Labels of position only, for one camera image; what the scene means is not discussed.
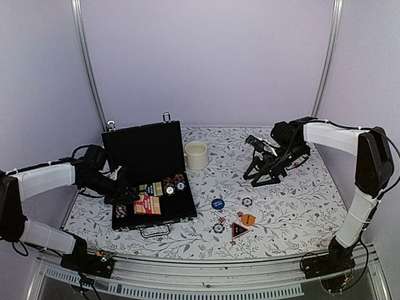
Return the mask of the triangular all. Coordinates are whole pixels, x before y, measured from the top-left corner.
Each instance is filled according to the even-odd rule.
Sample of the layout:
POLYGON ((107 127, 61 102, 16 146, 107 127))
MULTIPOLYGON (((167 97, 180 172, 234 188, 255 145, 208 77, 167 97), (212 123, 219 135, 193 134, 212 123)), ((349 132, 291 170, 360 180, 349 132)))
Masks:
POLYGON ((248 228, 243 227, 242 225, 239 225, 237 223, 232 223, 231 226, 232 229, 232 239, 236 239, 238 237, 241 237, 242 235, 246 234, 249 232, 248 228))

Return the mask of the blue playing card deck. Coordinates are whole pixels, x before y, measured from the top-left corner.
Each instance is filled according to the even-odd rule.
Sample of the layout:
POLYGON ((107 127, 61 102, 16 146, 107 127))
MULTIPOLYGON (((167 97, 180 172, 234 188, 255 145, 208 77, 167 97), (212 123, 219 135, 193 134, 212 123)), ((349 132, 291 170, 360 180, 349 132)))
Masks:
POLYGON ((154 182, 142 184, 139 186, 139 194, 144 196, 161 197, 163 193, 163 186, 161 182, 154 182))

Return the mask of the red playing card deck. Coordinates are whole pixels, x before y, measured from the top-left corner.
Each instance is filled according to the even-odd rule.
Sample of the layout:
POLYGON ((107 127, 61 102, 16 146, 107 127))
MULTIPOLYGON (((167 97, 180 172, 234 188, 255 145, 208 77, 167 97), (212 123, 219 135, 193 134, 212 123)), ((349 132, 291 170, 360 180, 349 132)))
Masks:
POLYGON ((140 195, 134 202, 134 214, 161 215, 159 197, 140 195))

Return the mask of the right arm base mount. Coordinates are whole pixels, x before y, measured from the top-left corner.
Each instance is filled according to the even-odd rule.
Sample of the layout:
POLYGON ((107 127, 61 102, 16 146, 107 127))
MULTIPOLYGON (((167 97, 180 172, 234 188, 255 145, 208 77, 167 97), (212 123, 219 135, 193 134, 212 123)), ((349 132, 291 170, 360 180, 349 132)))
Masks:
POLYGON ((356 265, 353 258, 353 249, 357 243, 358 240, 352 246, 343 247, 334 237, 329 243, 327 254, 306 253, 301 258, 299 267, 306 279, 349 271, 348 275, 341 274, 321 281, 325 291, 333 294, 341 293, 347 286, 356 265))

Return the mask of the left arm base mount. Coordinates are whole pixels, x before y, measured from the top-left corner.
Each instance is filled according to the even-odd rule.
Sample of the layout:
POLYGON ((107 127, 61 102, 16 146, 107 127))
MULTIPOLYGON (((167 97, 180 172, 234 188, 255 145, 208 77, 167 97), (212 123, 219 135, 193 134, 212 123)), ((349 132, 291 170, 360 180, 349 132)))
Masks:
POLYGON ((100 250, 96 254, 89 254, 87 242, 75 234, 75 245, 71 254, 63 254, 61 267, 83 274, 89 274, 101 278, 111 278, 114 269, 114 259, 110 252, 100 250))

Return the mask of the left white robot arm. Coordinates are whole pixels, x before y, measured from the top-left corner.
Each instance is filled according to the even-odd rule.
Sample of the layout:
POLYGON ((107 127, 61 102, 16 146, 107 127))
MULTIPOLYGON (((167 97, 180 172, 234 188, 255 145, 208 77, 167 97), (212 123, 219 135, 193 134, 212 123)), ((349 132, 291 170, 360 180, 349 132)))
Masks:
POLYGON ((1 172, 1 239, 54 251, 61 255, 65 267, 88 271, 95 264, 105 264, 106 258, 89 254, 84 239, 59 228, 72 188, 92 190, 107 204, 131 204, 139 196, 121 167, 113 177, 102 172, 108 161, 103 147, 89 144, 82 148, 85 153, 81 157, 71 154, 1 172))

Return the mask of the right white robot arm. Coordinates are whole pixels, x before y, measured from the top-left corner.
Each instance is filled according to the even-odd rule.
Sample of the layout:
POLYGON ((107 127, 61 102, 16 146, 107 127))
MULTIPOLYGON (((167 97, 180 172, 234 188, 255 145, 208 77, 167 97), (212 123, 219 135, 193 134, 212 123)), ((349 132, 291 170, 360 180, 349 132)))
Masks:
POLYGON ((356 157, 356 189, 342 227, 329 243, 327 255, 305 259, 301 264, 303 269, 316 266, 330 273, 351 266, 352 251, 361 241, 378 202, 394 187, 389 184, 394 173, 390 151, 394 143, 381 127, 345 126, 315 117, 277 122, 271 137, 276 142, 274 146, 252 135, 246 138, 246 143, 260 154, 253 157, 243 175, 253 187, 280 183, 291 163, 310 156, 310 144, 327 146, 356 157))

